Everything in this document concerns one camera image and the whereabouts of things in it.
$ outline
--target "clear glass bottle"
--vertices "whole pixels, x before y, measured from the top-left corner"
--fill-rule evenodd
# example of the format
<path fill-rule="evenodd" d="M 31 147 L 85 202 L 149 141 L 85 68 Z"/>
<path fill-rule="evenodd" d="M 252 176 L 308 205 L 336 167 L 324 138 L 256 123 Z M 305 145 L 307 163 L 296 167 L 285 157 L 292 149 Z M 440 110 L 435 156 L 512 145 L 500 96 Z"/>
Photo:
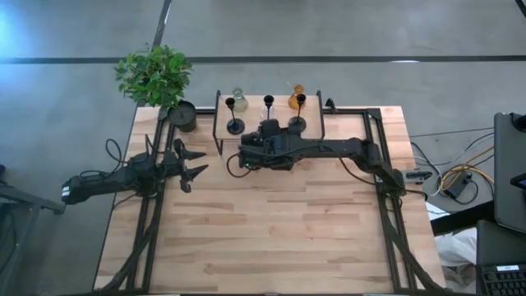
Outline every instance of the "clear glass bottle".
<path fill-rule="evenodd" d="M 263 109 L 261 110 L 260 114 L 260 120 L 267 120 L 276 118 L 276 108 L 274 106 L 270 106 L 270 109 L 267 109 L 266 106 L 263 106 Z"/>
<path fill-rule="evenodd" d="M 291 109 L 298 110 L 299 104 L 298 104 L 298 95 L 302 94 L 304 91 L 302 85 L 296 85 L 294 86 L 294 93 L 288 98 L 288 106 Z"/>
<path fill-rule="evenodd" d="M 233 106 L 235 113 L 245 112 L 248 108 L 247 98 L 243 95 L 243 90 L 240 87 L 236 87 L 232 90 L 233 98 L 236 100 L 236 104 Z"/>

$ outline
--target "yellow cable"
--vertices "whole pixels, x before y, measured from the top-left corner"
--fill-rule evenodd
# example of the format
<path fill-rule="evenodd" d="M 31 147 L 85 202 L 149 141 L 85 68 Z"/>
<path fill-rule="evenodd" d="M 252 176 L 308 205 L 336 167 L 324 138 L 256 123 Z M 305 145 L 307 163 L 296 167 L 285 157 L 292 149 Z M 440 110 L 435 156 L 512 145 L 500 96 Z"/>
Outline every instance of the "yellow cable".
<path fill-rule="evenodd" d="M 451 180 L 446 186 L 444 186 L 444 183 L 445 183 L 445 180 L 447 180 L 446 176 L 450 176 L 450 173 L 455 171 L 455 172 L 459 172 L 459 171 L 463 171 L 463 170 L 472 170 L 472 171 L 478 171 L 478 173 L 482 174 L 483 176 L 486 176 L 489 178 L 489 176 L 487 176 L 483 171 L 481 170 L 478 170 L 478 169 L 473 169 L 473 168 L 470 168 L 470 167 L 466 167 L 466 165 L 468 165 L 470 162 L 474 161 L 475 159 L 477 159 L 478 157 L 482 156 L 482 155 L 485 155 L 487 152 L 493 150 L 493 146 L 487 148 L 486 150 L 484 150 L 483 152 L 475 155 L 474 157 L 470 158 L 468 161 L 466 161 L 466 163 L 464 165 L 462 165 L 462 168 L 461 169 L 452 169 L 451 171 L 449 171 L 441 180 L 441 190 L 444 191 L 444 190 L 447 190 L 449 188 L 451 188 L 451 186 L 453 186 L 454 182 L 460 177 L 460 173 L 457 173 L 453 180 Z"/>
<path fill-rule="evenodd" d="M 443 177 L 442 182 L 441 182 L 441 189 L 442 189 L 442 190 L 446 190 L 446 189 L 447 189 L 447 188 L 444 189 L 444 181 L 447 180 L 447 178 L 451 177 L 451 174 L 452 174 L 453 172 L 459 172 L 459 171 L 464 171 L 464 170 L 469 170 L 469 171 L 472 171 L 472 172 L 479 173 L 479 174 L 481 174 L 484 178 L 486 178 L 489 182 L 491 182 L 491 183 L 495 183 L 495 182 L 493 181 L 493 179 L 492 179 L 490 176 L 488 176 L 486 173 L 484 173 L 484 172 L 481 171 L 480 169 L 470 168 L 470 167 L 466 167 L 466 166 L 462 165 L 462 166 L 459 166 L 459 167 L 455 167 L 455 168 L 453 168 L 451 171 L 449 171 L 449 172 Z"/>

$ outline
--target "keyboard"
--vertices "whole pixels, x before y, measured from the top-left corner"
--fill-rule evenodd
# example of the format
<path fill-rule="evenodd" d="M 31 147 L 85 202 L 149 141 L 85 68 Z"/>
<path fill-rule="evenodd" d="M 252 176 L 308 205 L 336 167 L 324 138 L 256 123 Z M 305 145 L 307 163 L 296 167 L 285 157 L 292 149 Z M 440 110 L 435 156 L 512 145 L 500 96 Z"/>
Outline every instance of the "keyboard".
<path fill-rule="evenodd" d="M 478 268 L 483 292 L 491 296 L 526 295 L 526 265 Z"/>

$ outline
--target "computer monitor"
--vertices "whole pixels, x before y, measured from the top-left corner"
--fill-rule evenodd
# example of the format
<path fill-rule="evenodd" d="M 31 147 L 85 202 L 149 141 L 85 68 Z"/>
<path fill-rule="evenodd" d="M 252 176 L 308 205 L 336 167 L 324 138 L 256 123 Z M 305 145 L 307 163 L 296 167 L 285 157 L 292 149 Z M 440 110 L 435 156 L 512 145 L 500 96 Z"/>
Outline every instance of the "computer monitor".
<path fill-rule="evenodd" d="M 517 177 L 513 177 L 510 181 L 510 184 L 526 190 L 526 173 L 523 173 Z"/>

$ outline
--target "wooden table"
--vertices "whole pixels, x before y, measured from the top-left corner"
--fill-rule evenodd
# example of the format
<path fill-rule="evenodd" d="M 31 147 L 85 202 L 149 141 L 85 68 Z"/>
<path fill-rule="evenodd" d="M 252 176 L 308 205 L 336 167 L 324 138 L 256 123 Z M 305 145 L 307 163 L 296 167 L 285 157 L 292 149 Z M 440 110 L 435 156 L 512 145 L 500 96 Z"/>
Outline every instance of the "wooden table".
<path fill-rule="evenodd" d="M 393 166 L 414 169 L 402 109 L 380 108 Z M 137 110 L 128 156 L 145 149 L 145 133 L 153 138 L 157 113 Z M 225 147 L 219 156 L 212 125 L 212 116 L 200 116 L 195 132 L 177 135 L 188 150 L 208 153 L 187 162 L 188 167 L 210 167 L 192 184 L 191 193 L 179 190 L 178 178 L 167 182 L 151 293 L 392 290 L 373 186 L 353 179 L 337 159 L 302 160 L 290 172 L 262 169 L 232 178 L 225 161 L 235 147 Z M 326 116 L 325 132 L 325 139 L 364 137 L 362 119 L 353 115 Z M 358 176 L 372 180 L 352 161 L 346 163 Z M 118 194 L 117 201 L 129 193 Z M 433 280 L 445 286 L 424 200 L 416 194 L 403 199 L 409 246 Z M 131 252 L 140 204 L 139 198 L 131 199 L 113 212 L 95 288 L 108 283 Z M 403 271 L 400 258 L 397 261 Z M 400 275 L 406 282 L 404 273 Z"/>

